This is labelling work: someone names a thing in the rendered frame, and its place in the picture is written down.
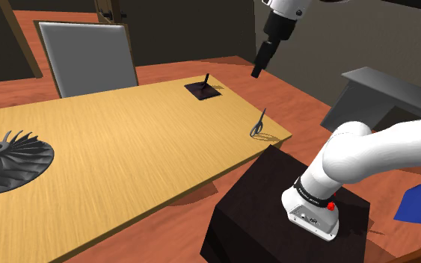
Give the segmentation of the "black square base with stick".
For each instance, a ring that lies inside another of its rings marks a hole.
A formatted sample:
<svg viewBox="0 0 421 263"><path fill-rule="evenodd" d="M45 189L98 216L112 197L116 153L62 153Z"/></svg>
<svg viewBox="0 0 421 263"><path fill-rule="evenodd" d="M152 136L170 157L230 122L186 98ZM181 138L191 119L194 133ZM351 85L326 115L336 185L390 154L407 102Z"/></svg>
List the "black square base with stick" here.
<svg viewBox="0 0 421 263"><path fill-rule="evenodd" d="M209 73L206 74L204 81L186 84L185 88L198 100L205 100L212 97L220 96L213 86L208 83Z"/></svg>

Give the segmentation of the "grey scissors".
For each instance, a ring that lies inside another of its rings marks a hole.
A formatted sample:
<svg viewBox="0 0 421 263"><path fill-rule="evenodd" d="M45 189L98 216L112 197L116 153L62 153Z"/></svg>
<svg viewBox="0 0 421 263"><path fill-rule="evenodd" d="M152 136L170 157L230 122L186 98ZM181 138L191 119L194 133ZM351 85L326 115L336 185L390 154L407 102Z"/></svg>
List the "grey scissors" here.
<svg viewBox="0 0 421 263"><path fill-rule="evenodd" d="M251 136L251 137L253 137L253 136L255 136L255 135L259 134L259 133L262 131L262 129L263 129L263 122L262 122L262 120L263 120L263 117L264 117L264 115L265 115L265 111L266 111L266 109L264 109L264 110L262 111L262 113L261 113L261 115L260 115L260 117L259 117L258 121L257 121L257 122L256 122L256 124L254 125L254 127L251 129L251 131L250 131L250 136Z"/></svg>

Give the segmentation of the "grey side table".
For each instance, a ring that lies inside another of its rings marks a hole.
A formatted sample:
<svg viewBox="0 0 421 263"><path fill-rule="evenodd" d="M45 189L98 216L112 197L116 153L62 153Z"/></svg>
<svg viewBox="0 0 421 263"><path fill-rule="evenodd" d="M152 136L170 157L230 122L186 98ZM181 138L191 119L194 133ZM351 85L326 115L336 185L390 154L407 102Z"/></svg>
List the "grey side table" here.
<svg viewBox="0 0 421 263"><path fill-rule="evenodd" d="M342 77L348 83L321 122L330 132L349 121L360 121L379 132L421 119L421 87L367 66Z"/></svg>

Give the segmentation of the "dark robot stand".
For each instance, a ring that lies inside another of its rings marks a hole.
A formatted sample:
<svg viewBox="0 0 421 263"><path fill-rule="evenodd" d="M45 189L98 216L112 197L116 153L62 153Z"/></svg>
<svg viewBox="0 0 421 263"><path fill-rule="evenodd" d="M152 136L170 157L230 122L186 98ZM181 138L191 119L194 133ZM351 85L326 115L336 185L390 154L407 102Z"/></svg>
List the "dark robot stand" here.
<svg viewBox="0 0 421 263"><path fill-rule="evenodd" d="M369 203L351 191L336 192L332 241L289 221L281 195L306 168L269 146L215 206L200 251L207 263L363 263Z"/></svg>

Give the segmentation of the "light wooden table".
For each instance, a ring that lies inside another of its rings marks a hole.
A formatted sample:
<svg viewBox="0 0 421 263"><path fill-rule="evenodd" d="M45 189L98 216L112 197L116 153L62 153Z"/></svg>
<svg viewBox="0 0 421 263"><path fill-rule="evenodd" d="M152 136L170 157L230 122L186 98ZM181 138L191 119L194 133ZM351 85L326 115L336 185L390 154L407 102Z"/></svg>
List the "light wooden table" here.
<svg viewBox="0 0 421 263"><path fill-rule="evenodd" d="M180 79L1 108L0 134L30 132L55 157L0 194L0 263L70 256L290 137L268 107L208 81L220 96L198 100Z"/></svg>

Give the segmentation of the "black turbine wheel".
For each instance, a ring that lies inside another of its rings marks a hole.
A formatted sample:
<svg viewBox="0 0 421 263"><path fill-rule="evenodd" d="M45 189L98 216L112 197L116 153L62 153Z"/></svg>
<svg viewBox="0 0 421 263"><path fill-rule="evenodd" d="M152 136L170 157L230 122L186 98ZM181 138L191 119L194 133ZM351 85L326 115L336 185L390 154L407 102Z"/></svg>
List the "black turbine wheel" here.
<svg viewBox="0 0 421 263"><path fill-rule="evenodd" d="M7 132L0 138L0 194L12 191L36 179L52 163L54 149L31 133Z"/></svg>

